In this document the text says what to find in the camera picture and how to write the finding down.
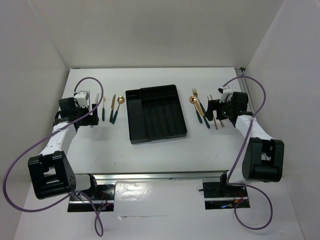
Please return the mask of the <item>gold fork green handle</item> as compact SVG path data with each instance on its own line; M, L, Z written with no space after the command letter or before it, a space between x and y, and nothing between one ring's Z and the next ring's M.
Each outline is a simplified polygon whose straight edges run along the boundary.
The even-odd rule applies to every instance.
M195 105L195 107L197 108L198 113L201 115L201 117L204 120L205 125L207 126L208 129L210 129L210 125L205 117L205 111L204 111L204 107L202 105L202 103L200 102L199 98L198 98L198 93L196 88L192 88L192 93L193 96L191 97L191 102Z
M105 96L103 96L102 111L101 111L101 119L103 122L105 121L105 101L106 101L106 98Z

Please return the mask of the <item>gold spoon green handle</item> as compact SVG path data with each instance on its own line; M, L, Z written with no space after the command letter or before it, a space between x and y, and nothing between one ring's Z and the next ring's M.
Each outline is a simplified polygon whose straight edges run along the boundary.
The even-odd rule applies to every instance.
M124 102L125 102L125 98L123 96L119 96L117 98L118 106L117 106L117 109L116 109L116 111L114 113L114 116L112 118L112 122L111 122L112 124L114 124L116 122L117 115L118 115L118 112L119 112L119 108L120 108L121 104L123 104Z
M197 107L196 97L195 97L195 96L191 96L191 97L189 98L189 101L190 101L190 103L193 104L193 106L194 106L194 108L195 108L195 112L196 112L196 115L197 115L197 118L198 118L199 123L202 124L203 121L202 121L200 112L199 112L198 107Z

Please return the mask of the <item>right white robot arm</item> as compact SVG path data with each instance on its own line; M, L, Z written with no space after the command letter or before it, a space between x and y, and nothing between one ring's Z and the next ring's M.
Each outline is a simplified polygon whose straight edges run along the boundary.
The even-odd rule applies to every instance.
M283 174L285 145L267 134L254 114L247 110L249 97L245 92L219 88L221 97L208 101L205 117L229 120L244 136L239 160L241 167L225 171L216 189L224 197L237 196L237 191L250 182L279 182Z

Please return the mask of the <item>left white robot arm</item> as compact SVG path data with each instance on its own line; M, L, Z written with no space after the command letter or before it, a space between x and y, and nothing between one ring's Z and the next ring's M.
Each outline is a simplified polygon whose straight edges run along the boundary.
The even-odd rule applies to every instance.
M76 190L76 176L67 159L69 147L79 127L96 126L99 123L97 110L78 122L73 122L97 106L89 106L89 96L81 94L79 92L73 97L58 101L60 110L53 122L54 135L49 138L39 155L28 160L32 186L39 200L69 194Z

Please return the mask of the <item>brown chopstick outer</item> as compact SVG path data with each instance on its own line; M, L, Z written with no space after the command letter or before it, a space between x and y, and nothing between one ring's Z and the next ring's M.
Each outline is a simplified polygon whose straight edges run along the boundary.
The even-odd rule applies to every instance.
M219 120L219 121L220 121L220 124L221 124L222 128L224 128L224 127L225 127L224 123L223 123L221 120Z

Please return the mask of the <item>black cutlery organizer tray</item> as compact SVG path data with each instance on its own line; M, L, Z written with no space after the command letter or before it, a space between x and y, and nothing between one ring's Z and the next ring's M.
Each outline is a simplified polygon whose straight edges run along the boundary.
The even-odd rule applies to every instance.
M125 96L131 144L182 138L187 135L176 85L127 90Z

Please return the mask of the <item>aluminium right side rail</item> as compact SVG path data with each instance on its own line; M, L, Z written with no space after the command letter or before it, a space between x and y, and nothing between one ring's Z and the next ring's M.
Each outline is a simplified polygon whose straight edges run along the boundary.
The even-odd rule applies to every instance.
M256 109L253 105L253 101L252 101L249 86L248 86L248 83L250 83L250 82L255 83L255 82L249 78L243 77L243 76L246 76L246 69L244 67L236 67L235 73L238 77L240 77L237 80L240 85L241 91L244 93L247 93L247 95L248 95L248 109L250 112L255 113Z

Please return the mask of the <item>aluminium rail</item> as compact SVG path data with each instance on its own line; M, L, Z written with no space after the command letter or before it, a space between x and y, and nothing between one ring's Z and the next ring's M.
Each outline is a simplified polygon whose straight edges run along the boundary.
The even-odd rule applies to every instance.
M248 86L248 83L250 83L250 82L255 83L255 82L249 78L243 77L243 76L246 76L246 69L244 67L236 67L235 73L238 77L240 77L237 80L240 85L241 91L244 93L247 93L247 95L248 95L248 109L250 112L255 113L256 109L253 105L253 101L252 101L249 86Z
M203 180L219 182L223 171L187 171L187 172L138 172L138 173L96 173L76 174L77 183L90 182L92 176L96 183L115 183L117 181L161 181L161 180Z

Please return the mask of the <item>aluminium front rail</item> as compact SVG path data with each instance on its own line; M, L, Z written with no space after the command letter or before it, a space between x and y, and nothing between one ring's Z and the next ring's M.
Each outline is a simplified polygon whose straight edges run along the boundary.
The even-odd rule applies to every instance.
M187 172L138 172L138 173L96 173L76 174L77 183L90 182L92 176L96 183L115 183L117 181L161 181L161 180L203 180L219 182L223 171L187 171Z

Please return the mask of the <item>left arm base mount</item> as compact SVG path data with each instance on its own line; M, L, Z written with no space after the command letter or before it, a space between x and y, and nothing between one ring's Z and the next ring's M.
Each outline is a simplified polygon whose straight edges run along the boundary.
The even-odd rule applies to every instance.
M115 199L115 183L98 184L93 189L86 190L88 195L97 211L113 212L114 211L114 199ZM68 213L86 213L93 212L90 201L80 193L75 196L71 196L68 201Z

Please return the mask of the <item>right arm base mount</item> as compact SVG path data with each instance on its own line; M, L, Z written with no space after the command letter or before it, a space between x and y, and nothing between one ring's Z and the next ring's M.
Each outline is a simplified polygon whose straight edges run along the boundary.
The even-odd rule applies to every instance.
M219 182L203 182L198 190L203 193L206 210L250 208L248 192L241 186L221 186Z

